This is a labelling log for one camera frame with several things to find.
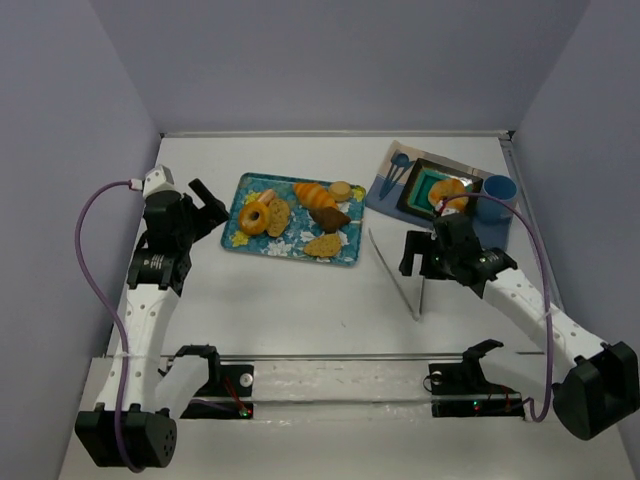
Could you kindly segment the orange twisted ring bread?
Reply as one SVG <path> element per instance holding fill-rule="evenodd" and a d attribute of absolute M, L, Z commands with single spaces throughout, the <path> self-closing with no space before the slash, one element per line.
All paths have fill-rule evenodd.
<path fill-rule="evenodd" d="M 427 200 L 435 210 L 440 211 L 444 200 L 455 197 L 447 202 L 446 208 L 464 212 L 469 201 L 467 197 L 462 196 L 466 192 L 465 185 L 459 179 L 447 178 L 432 185 L 427 194 Z"/>

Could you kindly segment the metal serving tongs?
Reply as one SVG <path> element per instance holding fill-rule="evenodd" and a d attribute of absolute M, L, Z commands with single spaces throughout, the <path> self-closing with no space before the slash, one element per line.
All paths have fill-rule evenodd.
<path fill-rule="evenodd" d="M 419 303 L 418 303 L 418 307 L 415 308 L 414 305 L 411 303 L 411 301 L 409 300 L 408 295 L 405 293 L 401 283 L 399 282 L 399 280 L 396 278 L 396 275 L 394 273 L 394 271 L 391 269 L 389 263 L 387 262 L 386 258 L 384 257 L 381 249 L 379 248 L 375 237 L 373 235 L 373 232 L 370 228 L 367 229 L 367 233 L 368 233 L 368 238 L 369 241 L 378 257 L 378 260 L 381 262 L 381 265 L 383 266 L 388 278 L 390 279 L 390 281 L 392 282 L 397 294 L 399 295 L 401 301 L 403 302 L 404 306 L 406 307 L 406 310 L 409 312 L 409 315 L 411 316 L 411 318 L 413 319 L 414 322 L 420 322 L 422 320 L 423 317 L 423 303 L 424 303 L 424 286 L 421 286 L 420 288 L 420 295 L 419 295 Z"/>

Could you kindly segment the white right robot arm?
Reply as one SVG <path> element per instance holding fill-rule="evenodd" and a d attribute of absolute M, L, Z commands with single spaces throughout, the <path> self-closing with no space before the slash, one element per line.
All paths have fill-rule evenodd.
<path fill-rule="evenodd" d="M 422 275 L 470 288 L 545 351 L 542 397 L 573 436 L 590 440 L 638 411 L 639 359 L 629 345 L 580 327 L 508 254 L 483 248 L 467 216 L 441 216 L 433 227 Z"/>

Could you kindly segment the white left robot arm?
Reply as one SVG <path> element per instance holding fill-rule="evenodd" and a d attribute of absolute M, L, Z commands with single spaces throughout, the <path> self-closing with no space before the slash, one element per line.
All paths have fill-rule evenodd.
<path fill-rule="evenodd" d="M 78 413 L 74 430 L 94 464 L 141 473 L 164 468 L 177 444 L 177 421 L 222 366 L 212 345 L 186 345 L 160 373 L 161 350 L 191 269 L 191 249 L 229 214 L 199 179 L 179 192 L 160 172 L 125 187 L 141 192 L 146 229 L 134 249 L 125 309 L 107 308 L 119 343 L 100 393 Z"/>

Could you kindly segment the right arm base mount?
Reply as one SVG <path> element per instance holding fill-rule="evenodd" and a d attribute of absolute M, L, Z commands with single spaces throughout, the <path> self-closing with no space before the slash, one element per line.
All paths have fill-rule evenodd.
<path fill-rule="evenodd" d="M 423 388 L 432 396 L 435 418 L 517 417 L 524 419 L 524 400 L 519 392 L 487 380 L 481 360 L 504 344 L 488 339 L 467 348 L 454 362 L 428 367 Z"/>

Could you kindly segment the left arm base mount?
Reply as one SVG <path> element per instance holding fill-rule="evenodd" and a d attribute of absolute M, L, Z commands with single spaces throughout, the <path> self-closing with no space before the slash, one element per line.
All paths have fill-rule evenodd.
<path fill-rule="evenodd" d="M 211 345 L 186 345 L 163 371 L 160 407 L 180 419 L 250 420 L 253 383 L 252 364 L 224 363 Z"/>

